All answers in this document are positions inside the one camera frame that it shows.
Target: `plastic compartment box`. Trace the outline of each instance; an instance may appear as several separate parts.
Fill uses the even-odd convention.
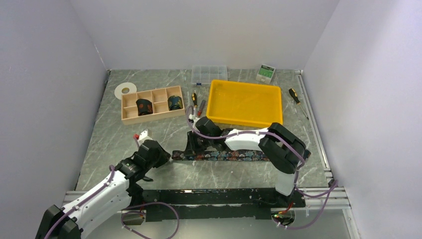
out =
[[[193,66],[192,84],[209,85],[212,80],[227,80],[226,66]]]
[[[213,80],[207,117],[217,123],[253,127],[283,124],[281,89],[278,86]]]

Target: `red screwdriver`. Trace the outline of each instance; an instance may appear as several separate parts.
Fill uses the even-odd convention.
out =
[[[199,106],[199,110],[198,110],[198,117],[201,116],[202,114],[202,110],[205,107],[205,100],[202,100],[201,105]]]
[[[290,94],[290,96],[293,98],[293,100],[295,100],[296,104],[297,104],[297,105],[299,105],[299,106],[301,107],[301,109],[302,109],[302,111],[304,112],[304,114],[305,114],[306,118],[307,118],[307,119],[309,119],[308,115],[305,113],[305,111],[303,110],[303,108],[302,108],[302,106],[301,106],[301,102],[299,101],[298,94],[296,94],[295,89],[290,88],[290,89],[289,89],[289,94]]]

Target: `black cup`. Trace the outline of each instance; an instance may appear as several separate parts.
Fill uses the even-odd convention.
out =
[[[138,116],[145,116],[152,114],[152,103],[147,99],[139,99],[136,101],[138,108]]]
[[[170,96],[167,100],[169,104],[169,110],[179,110],[183,108],[182,98],[180,96]]]

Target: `white tape roll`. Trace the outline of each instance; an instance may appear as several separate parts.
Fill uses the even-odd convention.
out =
[[[128,93],[135,93],[136,92],[136,85],[134,83],[125,82],[121,83],[116,87],[114,90],[114,95],[116,98],[121,100],[121,95],[128,94]]]

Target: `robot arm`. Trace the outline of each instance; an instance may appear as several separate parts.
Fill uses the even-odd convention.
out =
[[[141,141],[142,144],[137,152],[119,162],[113,173],[83,196],[62,208],[53,205],[47,209],[36,239],[45,238],[52,226],[66,214],[67,216],[53,229],[49,238],[84,239],[117,211],[129,205],[142,203],[143,189],[136,182],[141,180],[152,167],[160,167],[168,162],[170,154],[148,135],[144,135]],[[106,187],[92,197],[103,185]],[[92,198],[79,206],[80,202],[88,197]]]
[[[247,130],[248,132],[254,131],[255,134],[243,134],[240,133],[242,130],[232,128],[220,129],[207,117],[195,119],[195,117],[191,116],[190,120],[194,123],[194,128],[205,136],[221,137],[230,134],[236,135],[220,139],[207,139],[190,131],[188,132],[188,144],[185,149],[186,155],[189,156],[201,153],[209,146],[212,146],[219,151],[228,149],[262,151],[279,170],[278,180],[275,185],[276,190],[280,194],[286,196],[286,201],[289,200],[288,197],[290,197],[293,192],[295,172],[300,160],[284,144],[279,145],[279,141],[275,137],[266,135],[265,133],[270,132],[276,134],[288,143],[303,157],[303,159],[307,159],[311,153],[306,149],[306,145],[299,138],[279,123],[272,123],[268,128]]]

